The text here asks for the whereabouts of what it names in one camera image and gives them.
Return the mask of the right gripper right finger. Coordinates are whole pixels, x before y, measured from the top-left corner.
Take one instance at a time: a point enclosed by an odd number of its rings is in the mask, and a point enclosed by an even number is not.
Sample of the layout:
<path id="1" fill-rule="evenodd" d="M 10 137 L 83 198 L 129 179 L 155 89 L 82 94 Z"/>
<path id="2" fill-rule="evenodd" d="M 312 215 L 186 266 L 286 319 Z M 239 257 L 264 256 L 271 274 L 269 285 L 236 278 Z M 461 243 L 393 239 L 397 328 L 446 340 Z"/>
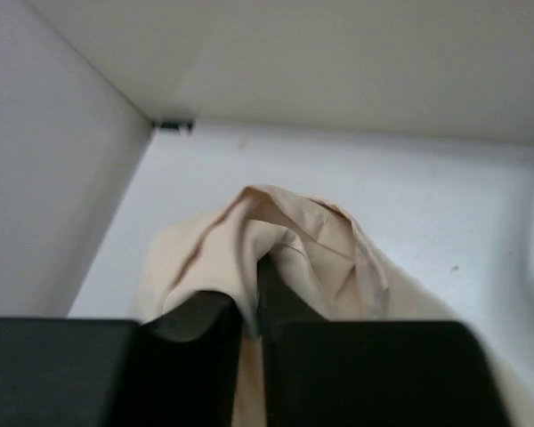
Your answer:
<path id="1" fill-rule="evenodd" d="M 270 426 L 508 426 L 488 360 L 456 321 L 330 321 L 257 266 Z"/>

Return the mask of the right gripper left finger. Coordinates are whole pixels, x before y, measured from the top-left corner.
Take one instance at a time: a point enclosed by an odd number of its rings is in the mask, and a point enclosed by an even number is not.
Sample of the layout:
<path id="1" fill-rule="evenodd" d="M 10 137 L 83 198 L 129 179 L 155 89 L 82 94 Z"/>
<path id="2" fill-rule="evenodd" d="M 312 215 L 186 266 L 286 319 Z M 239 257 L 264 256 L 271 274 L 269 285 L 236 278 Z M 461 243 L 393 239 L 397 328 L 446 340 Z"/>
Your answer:
<path id="1" fill-rule="evenodd" d="M 217 292 L 146 324 L 0 318 L 0 426 L 228 426 L 241 332 Z"/>

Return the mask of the beige trousers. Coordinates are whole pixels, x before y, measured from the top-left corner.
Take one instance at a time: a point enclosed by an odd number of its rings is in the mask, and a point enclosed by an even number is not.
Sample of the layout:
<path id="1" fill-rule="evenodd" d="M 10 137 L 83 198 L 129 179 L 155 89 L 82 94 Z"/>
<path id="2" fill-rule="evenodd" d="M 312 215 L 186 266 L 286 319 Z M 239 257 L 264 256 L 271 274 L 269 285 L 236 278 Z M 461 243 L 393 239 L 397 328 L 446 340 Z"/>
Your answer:
<path id="1" fill-rule="evenodd" d="M 246 187 L 224 208 L 163 230 L 142 272 L 143 324 L 199 292 L 229 296 L 242 319 L 231 424 L 266 422 L 257 266 L 330 321 L 456 321 L 393 267 L 341 208 L 273 187 Z"/>

